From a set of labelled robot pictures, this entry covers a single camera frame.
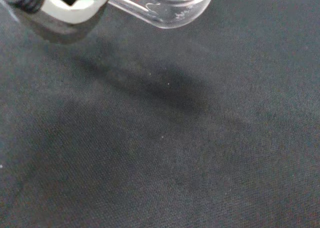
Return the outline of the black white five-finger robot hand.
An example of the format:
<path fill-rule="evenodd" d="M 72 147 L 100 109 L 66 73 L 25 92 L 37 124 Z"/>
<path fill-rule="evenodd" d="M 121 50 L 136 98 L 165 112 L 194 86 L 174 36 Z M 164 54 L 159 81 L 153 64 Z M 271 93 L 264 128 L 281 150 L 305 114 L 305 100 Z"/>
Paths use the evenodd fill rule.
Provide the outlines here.
<path fill-rule="evenodd" d="M 71 44 L 97 25 L 108 0 L 0 0 L 12 18 L 52 43 Z"/>

